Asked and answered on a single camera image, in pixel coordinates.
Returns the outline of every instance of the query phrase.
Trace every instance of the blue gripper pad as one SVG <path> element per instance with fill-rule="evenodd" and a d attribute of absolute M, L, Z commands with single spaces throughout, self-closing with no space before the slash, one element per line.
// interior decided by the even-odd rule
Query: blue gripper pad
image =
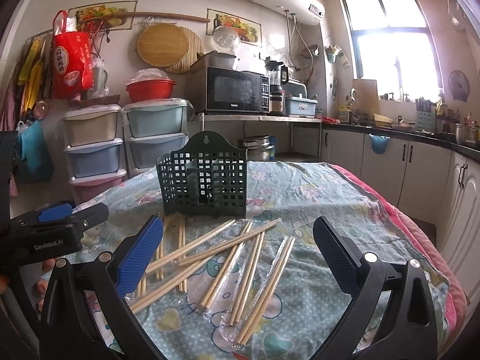
<path fill-rule="evenodd" d="M 40 213 L 37 220 L 39 222 L 56 221 L 70 216 L 73 212 L 73 207 L 68 203 L 65 203 L 56 207 L 46 208 Z"/>
<path fill-rule="evenodd" d="M 134 292 L 152 255 L 163 238 L 163 223 L 152 215 L 137 233 L 136 240 L 117 269 L 117 294 L 124 298 Z"/>
<path fill-rule="evenodd" d="M 313 239 L 342 292 L 355 297 L 360 290 L 357 281 L 360 262 L 324 216 L 313 224 Z"/>

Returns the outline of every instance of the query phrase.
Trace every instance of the pink tablecloth edge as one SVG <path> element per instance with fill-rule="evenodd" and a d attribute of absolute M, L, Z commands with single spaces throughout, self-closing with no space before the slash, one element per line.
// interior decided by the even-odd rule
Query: pink tablecloth edge
<path fill-rule="evenodd" d="M 408 216 L 406 216 L 396 207 L 392 206 L 383 198 L 383 196 L 381 196 L 373 188 L 365 184 L 346 169 L 337 165 L 333 165 L 333 167 L 347 177 L 350 181 L 362 187 L 372 195 L 375 195 L 390 216 L 391 221 L 400 230 L 402 230 L 402 232 L 409 238 L 413 246 L 428 258 L 431 265 L 442 272 L 450 281 L 450 287 L 448 289 L 445 305 L 445 318 L 447 319 L 448 328 L 450 331 L 447 342 L 443 345 L 443 349 L 446 350 L 460 333 L 467 315 L 467 300 L 457 278 L 455 278 L 446 261 L 436 250 L 435 246 L 430 242 L 425 233 L 423 233 L 423 231 Z"/>

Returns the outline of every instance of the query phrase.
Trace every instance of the black countertop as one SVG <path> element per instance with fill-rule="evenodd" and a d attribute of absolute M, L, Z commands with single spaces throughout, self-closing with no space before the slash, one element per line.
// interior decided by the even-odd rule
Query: black countertop
<path fill-rule="evenodd" d="M 382 135 L 385 137 L 411 140 L 413 142 L 427 143 L 429 145 L 440 146 L 445 149 L 453 150 L 480 164 L 479 150 L 471 149 L 470 147 L 457 145 L 456 143 L 450 143 L 445 140 L 436 139 L 433 137 L 427 137 L 427 136 L 412 134 L 408 132 L 396 131 L 389 128 L 375 128 L 375 127 L 369 127 L 369 126 L 357 126 L 357 125 L 350 125 L 350 124 L 324 123 L 322 125 L 322 128 L 324 128 L 325 130 L 353 131 L 353 132 L 359 132 L 362 134 Z"/>

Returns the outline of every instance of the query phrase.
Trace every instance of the fruit picture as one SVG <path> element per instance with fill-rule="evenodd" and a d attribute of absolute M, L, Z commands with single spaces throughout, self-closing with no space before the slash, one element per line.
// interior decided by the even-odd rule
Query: fruit picture
<path fill-rule="evenodd" d="M 259 23 L 213 9 L 207 9 L 207 18 L 210 19 L 210 23 L 207 23 L 207 35 L 212 35 L 213 30 L 219 26 L 227 26 L 235 30 L 242 42 L 262 45 L 262 26 Z"/>
<path fill-rule="evenodd" d="M 72 8 L 68 12 L 69 17 L 76 17 L 77 23 L 84 20 L 102 18 L 120 12 L 135 12 L 137 1 L 112 1 L 108 3 L 98 3 L 91 5 L 84 5 L 83 7 Z M 132 17 L 112 17 L 111 19 L 101 22 L 100 30 L 109 28 L 110 30 L 131 30 L 133 18 Z M 85 23 L 79 31 L 88 32 L 88 27 L 97 27 L 98 20 L 91 20 Z"/>

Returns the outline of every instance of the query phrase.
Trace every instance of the silver screw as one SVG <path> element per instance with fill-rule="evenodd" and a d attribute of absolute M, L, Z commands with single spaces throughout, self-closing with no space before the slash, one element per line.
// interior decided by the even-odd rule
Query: silver screw
<path fill-rule="evenodd" d="M 419 268 L 420 267 L 420 262 L 417 259 L 411 259 L 410 260 L 410 265 L 414 268 Z"/>
<path fill-rule="evenodd" d="M 103 263 L 110 261 L 111 258 L 112 258 L 112 255 L 107 251 L 104 251 L 102 254 L 100 254 L 100 257 L 98 257 L 98 259 Z"/>
<path fill-rule="evenodd" d="M 67 260 L 65 259 L 58 259 L 57 262 L 55 263 L 57 268 L 62 268 L 67 264 Z"/>
<path fill-rule="evenodd" d="M 377 255 L 374 253 L 365 253 L 365 260 L 369 263 L 374 263 L 377 261 Z"/>

